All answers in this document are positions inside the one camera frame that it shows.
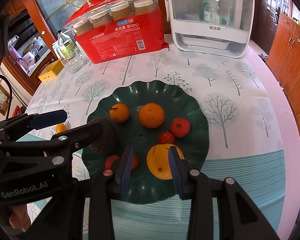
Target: glass cup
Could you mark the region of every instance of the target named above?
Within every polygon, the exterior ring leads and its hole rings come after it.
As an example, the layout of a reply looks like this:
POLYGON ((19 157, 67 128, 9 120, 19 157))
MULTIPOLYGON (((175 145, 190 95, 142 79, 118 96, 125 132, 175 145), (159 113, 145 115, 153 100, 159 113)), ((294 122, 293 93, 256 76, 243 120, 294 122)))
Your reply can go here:
POLYGON ((82 69, 84 64, 76 49, 71 49, 69 54, 72 55, 71 58, 63 56, 60 61, 70 74, 74 74, 82 69))

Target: yellow box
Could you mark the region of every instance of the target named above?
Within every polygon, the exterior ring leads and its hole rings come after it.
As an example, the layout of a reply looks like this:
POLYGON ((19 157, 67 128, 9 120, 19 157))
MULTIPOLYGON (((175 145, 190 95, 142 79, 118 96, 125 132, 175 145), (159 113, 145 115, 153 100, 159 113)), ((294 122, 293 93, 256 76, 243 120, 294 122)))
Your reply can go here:
POLYGON ((60 62, 60 59, 46 66, 46 68, 42 71, 39 76, 39 79, 44 82, 51 78, 56 77, 61 69, 63 68, 63 64, 60 62))

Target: human hand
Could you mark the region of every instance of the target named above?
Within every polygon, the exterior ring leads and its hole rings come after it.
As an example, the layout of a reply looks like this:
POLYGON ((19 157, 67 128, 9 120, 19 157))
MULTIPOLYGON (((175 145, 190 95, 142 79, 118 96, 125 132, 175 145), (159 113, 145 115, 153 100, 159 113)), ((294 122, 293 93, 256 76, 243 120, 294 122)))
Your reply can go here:
POLYGON ((12 207, 13 213, 9 218, 10 225, 14 229, 21 228, 23 232, 26 232, 30 225, 31 220, 27 212, 27 205, 12 207))

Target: drawer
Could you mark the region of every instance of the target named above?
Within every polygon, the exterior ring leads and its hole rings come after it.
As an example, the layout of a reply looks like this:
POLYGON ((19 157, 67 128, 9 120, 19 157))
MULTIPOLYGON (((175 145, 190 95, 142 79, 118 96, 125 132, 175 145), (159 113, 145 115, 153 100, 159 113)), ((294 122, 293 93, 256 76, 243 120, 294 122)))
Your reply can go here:
POLYGON ((284 28, 288 29, 289 31, 294 32, 297 24, 294 20, 292 20, 285 14, 281 13, 279 17, 279 25, 282 25, 284 28))

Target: barcode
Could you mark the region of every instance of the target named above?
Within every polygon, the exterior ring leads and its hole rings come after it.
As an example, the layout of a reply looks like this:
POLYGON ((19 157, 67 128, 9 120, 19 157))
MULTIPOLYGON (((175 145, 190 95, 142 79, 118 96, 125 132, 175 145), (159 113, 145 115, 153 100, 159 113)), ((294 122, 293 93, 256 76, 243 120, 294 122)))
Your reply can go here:
POLYGON ((143 40, 137 41, 137 45, 138 45, 139 50, 146 49, 146 46, 145 46, 145 43, 143 42, 143 40))

